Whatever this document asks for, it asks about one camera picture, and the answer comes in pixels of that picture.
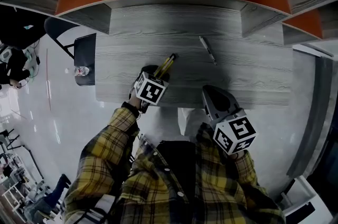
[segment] wooden table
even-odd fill
[[[122,103],[140,69],[172,53],[170,85],[159,106],[202,107],[202,86],[228,89],[243,108],[288,105],[293,51],[241,37],[239,11],[207,6],[148,5],[112,10],[110,35],[98,34],[96,97]],[[215,66],[199,41],[211,45]]]

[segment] white floor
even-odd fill
[[[59,40],[71,44],[89,33],[91,30],[78,27]],[[250,151],[259,182],[272,195],[288,180],[286,172],[302,139],[312,99],[314,60],[300,53],[295,56],[299,56],[296,61],[302,59],[304,72],[295,78],[290,107],[250,111],[260,132]],[[7,129],[14,127],[15,133],[20,134],[20,142],[32,151],[45,182],[53,188],[62,173],[70,180],[76,177],[81,150],[105,127],[121,103],[98,102],[94,86],[79,87],[72,74],[73,60],[46,35],[40,41],[39,57],[39,74],[34,81],[20,90],[0,91],[0,116]],[[155,109],[150,108],[138,121],[141,132],[149,129]]]

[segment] yellow plaid shirt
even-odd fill
[[[192,219],[187,217],[188,199],[177,194],[184,192],[175,175],[164,170],[166,161],[145,138],[130,172],[138,133],[135,115],[118,108],[108,126],[86,145],[64,200],[65,222],[109,194],[116,197],[111,223],[285,223],[283,212],[258,185],[249,153],[236,161],[226,159],[206,124],[196,136],[195,199]]]

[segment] marker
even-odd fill
[[[216,59],[213,56],[213,54],[210,51],[210,48],[208,46],[208,44],[206,43],[206,41],[204,40],[204,38],[202,36],[200,36],[200,41],[202,43],[202,45],[204,46],[204,48],[207,50],[207,52],[209,53],[210,58],[213,60],[213,64],[217,65]]]

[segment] chair backrest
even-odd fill
[[[65,31],[78,26],[79,25],[75,25],[73,23],[54,17],[48,17],[44,22],[44,29],[49,37],[53,40],[56,40]]]

